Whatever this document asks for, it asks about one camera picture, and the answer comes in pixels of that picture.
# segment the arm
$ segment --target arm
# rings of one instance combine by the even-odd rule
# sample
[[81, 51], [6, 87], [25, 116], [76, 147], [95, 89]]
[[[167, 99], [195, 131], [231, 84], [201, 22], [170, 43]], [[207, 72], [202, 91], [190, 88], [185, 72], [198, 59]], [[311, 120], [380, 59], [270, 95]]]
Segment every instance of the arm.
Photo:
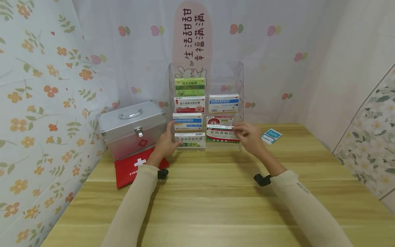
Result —
[[147, 213], [149, 201], [158, 181], [160, 161], [182, 144], [173, 143], [171, 126], [161, 135], [147, 164], [140, 165], [137, 176], [126, 193], [102, 242], [102, 247], [130, 247], [137, 245], [140, 228]]
[[343, 229], [327, 209], [298, 181], [298, 176], [287, 169], [266, 149], [259, 129], [250, 124], [237, 124], [234, 130], [245, 149], [266, 167], [276, 195], [288, 207], [313, 247], [353, 246]]
[[119, 206], [102, 247], [136, 246], [151, 194], [158, 181], [158, 170], [155, 166], [139, 166], [136, 179]]

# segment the white cross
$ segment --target white cross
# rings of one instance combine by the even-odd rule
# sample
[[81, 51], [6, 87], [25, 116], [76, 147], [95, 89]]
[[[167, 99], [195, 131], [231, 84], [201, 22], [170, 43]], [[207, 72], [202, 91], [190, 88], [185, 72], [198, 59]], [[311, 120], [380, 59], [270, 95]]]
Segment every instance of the white cross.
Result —
[[141, 160], [141, 158], [138, 158], [138, 159], [137, 159], [137, 162], [134, 163], [134, 166], [142, 165], [142, 164], [144, 164], [145, 162], [147, 162], [145, 159]]

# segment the small blue package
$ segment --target small blue package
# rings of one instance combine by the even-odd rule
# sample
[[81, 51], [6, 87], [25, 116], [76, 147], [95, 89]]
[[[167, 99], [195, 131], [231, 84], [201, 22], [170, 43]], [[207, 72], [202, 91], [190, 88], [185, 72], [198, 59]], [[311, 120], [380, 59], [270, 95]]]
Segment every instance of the small blue package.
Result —
[[265, 133], [262, 134], [262, 141], [266, 142], [267, 144], [273, 144], [275, 141], [277, 141], [278, 138], [280, 138], [282, 134], [278, 131], [275, 131], [274, 129], [270, 129], [266, 131]]

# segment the red first aid bag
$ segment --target red first aid bag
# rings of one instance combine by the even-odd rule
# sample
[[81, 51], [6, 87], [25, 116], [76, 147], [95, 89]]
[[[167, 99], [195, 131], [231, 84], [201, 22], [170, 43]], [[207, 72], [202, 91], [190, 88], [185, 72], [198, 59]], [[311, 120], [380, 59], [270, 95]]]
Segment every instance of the red first aid bag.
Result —
[[[128, 156], [121, 160], [116, 160], [115, 165], [115, 176], [117, 178], [117, 188], [125, 187], [131, 184], [137, 175], [137, 169], [139, 165], [145, 164], [148, 160], [154, 148], [147, 149], [141, 153]], [[163, 158], [159, 164], [159, 169], [165, 169], [169, 167], [169, 162]]]

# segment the wooden table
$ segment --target wooden table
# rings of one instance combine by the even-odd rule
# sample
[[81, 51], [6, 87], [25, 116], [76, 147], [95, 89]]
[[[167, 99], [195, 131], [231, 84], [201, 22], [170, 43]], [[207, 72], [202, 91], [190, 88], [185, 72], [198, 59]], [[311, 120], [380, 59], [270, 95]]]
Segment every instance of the wooden table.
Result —
[[[341, 224], [355, 246], [395, 246], [392, 215], [302, 125], [262, 125], [284, 135], [268, 145], [279, 161]], [[310, 246], [270, 186], [259, 161], [241, 153], [184, 150], [168, 157], [138, 246]], [[117, 190], [107, 152], [61, 216], [43, 247], [99, 246], [128, 188]]]

